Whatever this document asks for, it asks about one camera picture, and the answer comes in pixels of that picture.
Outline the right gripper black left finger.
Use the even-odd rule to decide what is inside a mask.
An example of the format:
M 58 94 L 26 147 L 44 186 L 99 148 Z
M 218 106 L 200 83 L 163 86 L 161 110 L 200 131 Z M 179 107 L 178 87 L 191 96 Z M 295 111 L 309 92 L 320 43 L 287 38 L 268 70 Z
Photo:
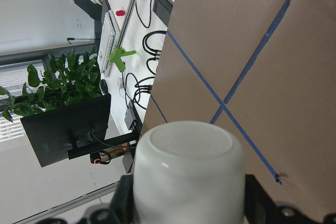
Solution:
M 133 175 L 123 175 L 110 203 L 119 223 L 133 222 Z

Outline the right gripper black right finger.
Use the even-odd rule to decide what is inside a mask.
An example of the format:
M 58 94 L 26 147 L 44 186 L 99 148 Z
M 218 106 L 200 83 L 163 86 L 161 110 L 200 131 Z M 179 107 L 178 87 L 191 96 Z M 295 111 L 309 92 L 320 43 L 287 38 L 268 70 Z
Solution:
M 276 205 L 252 174 L 245 175 L 244 215 L 248 223 L 274 223 Z

